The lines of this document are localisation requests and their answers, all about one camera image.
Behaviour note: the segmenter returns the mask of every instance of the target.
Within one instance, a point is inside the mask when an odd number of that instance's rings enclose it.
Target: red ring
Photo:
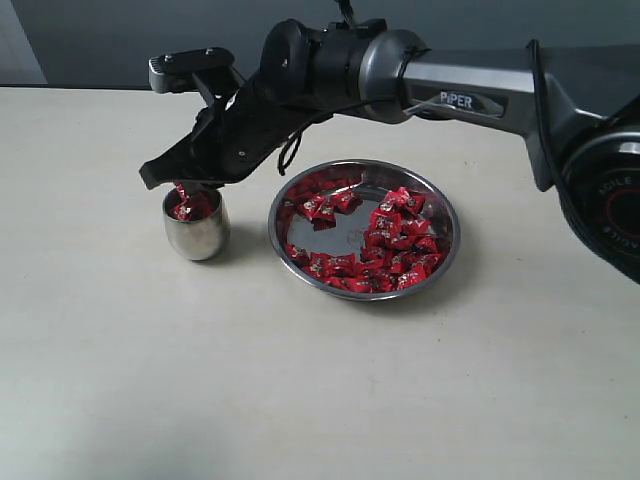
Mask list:
[[[607,218],[609,218],[609,221],[611,222],[611,224],[615,228],[617,228],[621,233],[623,233],[627,237],[633,238],[634,240],[640,240],[640,235],[629,233],[624,228],[620,228],[620,226],[618,224],[616,224],[616,222],[613,221],[613,217],[611,216],[611,202],[613,202],[620,195],[624,195],[624,194],[627,194],[627,193],[640,194],[640,190],[638,190],[636,188],[624,188],[622,190],[616,191],[613,195],[611,195],[609,197],[609,199],[607,200],[607,205],[605,207],[606,208],[606,212],[607,212]]]

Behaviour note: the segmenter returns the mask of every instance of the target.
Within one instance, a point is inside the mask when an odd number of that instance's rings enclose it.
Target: stainless steel cup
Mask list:
[[[194,261],[207,260],[224,250],[229,242],[231,227],[222,195],[218,190],[208,192],[211,198],[212,213],[196,221],[176,220],[171,210],[180,202],[180,195],[174,189],[162,203],[164,227],[169,243],[184,258]]]

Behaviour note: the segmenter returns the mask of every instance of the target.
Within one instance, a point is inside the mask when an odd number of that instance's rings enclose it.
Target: table surface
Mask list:
[[[574,238],[521,139],[336,118],[290,176],[391,161],[455,205],[462,246],[423,294],[357,304],[267,236],[275,159],[224,189],[232,243],[168,245],[137,170],[194,95],[0,89],[0,477],[632,479],[638,287]]]

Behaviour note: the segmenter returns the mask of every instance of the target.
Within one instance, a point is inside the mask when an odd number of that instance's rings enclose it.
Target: robotic arm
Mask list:
[[[207,107],[142,166],[147,188],[237,183],[283,145],[284,174],[302,132],[337,113],[455,119],[523,137],[537,187],[555,185],[577,236],[640,283],[640,45],[439,52],[384,20],[343,14],[323,30],[276,25],[246,81],[224,49],[151,59],[156,92],[198,90]]]

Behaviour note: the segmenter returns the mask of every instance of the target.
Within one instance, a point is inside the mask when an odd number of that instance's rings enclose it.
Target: stainless steel plate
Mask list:
[[[335,228],[314,231],[313,225],[299,215],[287,225],[279,222],[279,212],[290,190],[295,189],[305,179],[313,176],[316,180],[334,181],[350,179],[353,190],[363,199],[363,204],[351,215],[336,215]],[[308,252],[328,253],[330,255],[350,255],[359,257],[364,245],[364,233],[369,228],[371,212],[384,199],[387,192],[407,187],[409,190],[427,197],[422,216],[432,222],[430,233],[438,239],[438,246],[445,255],[444,261],[425,281],[389,293],[354,293],[330,287],[308,276],[286,255],[284,245],[292,243]],[[421,176],[393,165],[375,160],[341,160],[318,165],[296,176],[278,193],[269,213],[269,236],[271,244],[287,268],[306,283],[336,297],[375,301],[403,297],[414,294],[437,281],[451,266],[460,244],[460,225],[458,217],[446,197],[429,181]]]

